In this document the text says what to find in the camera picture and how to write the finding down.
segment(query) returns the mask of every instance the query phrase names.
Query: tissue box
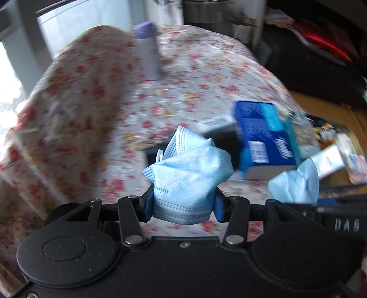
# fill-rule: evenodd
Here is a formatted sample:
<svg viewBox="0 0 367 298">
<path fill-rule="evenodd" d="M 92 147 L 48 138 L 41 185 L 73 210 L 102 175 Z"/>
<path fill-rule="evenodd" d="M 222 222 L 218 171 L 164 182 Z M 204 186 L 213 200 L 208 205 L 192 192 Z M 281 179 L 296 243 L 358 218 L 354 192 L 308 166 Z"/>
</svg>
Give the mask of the tissue box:
<svg viewBox="0 0 367 298">
<path fill-rule="evenodd" d="M 238 101 L 235 118 L 236 134 L 242 141 L 239 169 L 244 179 L 269 180 L 296 167 L 287 132 L 273 104 Z"/>
</svg>

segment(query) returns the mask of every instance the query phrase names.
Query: crumpled face mask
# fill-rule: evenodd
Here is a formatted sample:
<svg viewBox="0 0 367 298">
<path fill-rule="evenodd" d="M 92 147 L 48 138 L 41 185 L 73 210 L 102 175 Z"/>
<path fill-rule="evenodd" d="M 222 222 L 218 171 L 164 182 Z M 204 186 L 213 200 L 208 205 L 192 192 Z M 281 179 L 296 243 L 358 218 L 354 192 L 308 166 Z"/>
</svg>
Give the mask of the crumpled face mask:
<svg viewBox="0 0 367 298">
<path fill-rule="evenodd" d="M 274 199 L 283 203 L 316 203 L 320 182 L 315 164 L 306 159 L 297 170 L 283 172 L 271 179 L 268 190 Z"/>
<path fill-rule="evenodd" d="M 156 163 L 143 170 L 154 184 L 153 216 L 180 225 L 209 219 L 215 188 L 233 174 L 230 155 L 179 126 Z"/>
</svg>

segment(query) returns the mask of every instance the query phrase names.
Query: red cushion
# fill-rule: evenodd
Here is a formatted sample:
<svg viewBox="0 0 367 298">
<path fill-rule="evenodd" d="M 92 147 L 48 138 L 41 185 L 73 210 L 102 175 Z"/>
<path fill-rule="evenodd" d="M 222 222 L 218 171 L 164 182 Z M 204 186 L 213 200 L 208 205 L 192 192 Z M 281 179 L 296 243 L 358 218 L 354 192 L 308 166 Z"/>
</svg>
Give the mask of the red cushion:
<svg viewBox="0 0 367 298">
<path fill-rule="evenodd" d="M 299 33 L 302 34 L 303 37 L 318 47 L 327 49 L 337 58 L 352 62 L 349 55 L 341 47 L 339 47 L 333 38 L 316 25 L 297 20 L 294 22 L 294 27 L 299 31 Z"/>
</svg>

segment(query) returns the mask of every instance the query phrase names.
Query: table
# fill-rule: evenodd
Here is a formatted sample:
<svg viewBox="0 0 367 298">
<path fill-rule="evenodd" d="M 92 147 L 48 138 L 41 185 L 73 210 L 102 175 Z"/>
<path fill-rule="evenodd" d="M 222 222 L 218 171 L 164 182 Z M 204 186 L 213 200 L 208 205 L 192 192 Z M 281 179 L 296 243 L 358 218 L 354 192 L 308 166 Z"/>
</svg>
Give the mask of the table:
<svg viewBox="0 0 367 298">
<path fill-rule="evenodd" d="M 158 35 L 163 57 L 160 81 L 145 80 L 133 37 L 108 26 L 90 29 L 46 71 L 7 136 L 0 173 L 12 189 L 0 199 L 0 279 L 3 292 L 22 280 L 18 243 L 66 202 L 98 197 L 114 203 L 149 186 L 141 151 L 181 124 L 232 113 L 238 100 L 272 102 L 281 117 L 300 109 L 280 81 L 238 41 L 191 26 L 169 26 Z M 261 181 L 227 181 L 227 195 L 252 203 L 269 197 Z M 178 226 L 157 219 L 142 225 L 148 235 L 223 234 L 214 219 Z M 250 226 L 249 237 L 262 225 Z"/>
</svg>

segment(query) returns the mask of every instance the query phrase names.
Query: barcode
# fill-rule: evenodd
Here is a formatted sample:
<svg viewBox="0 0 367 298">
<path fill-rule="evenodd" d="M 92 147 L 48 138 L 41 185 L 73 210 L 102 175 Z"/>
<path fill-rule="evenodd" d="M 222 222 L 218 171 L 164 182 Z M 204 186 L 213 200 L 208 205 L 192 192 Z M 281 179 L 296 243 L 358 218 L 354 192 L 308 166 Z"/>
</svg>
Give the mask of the barcode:
<svg viewBox="0 0 367 298">
<path fill-rule="evenodd" d="M 268 163 L 268 154 L 266 152 L 266 147 L 263 142 L 259 141 L 249 141 L 248 145 L 250 147 L 251 160 L 254 163 Z"/>
</svg>

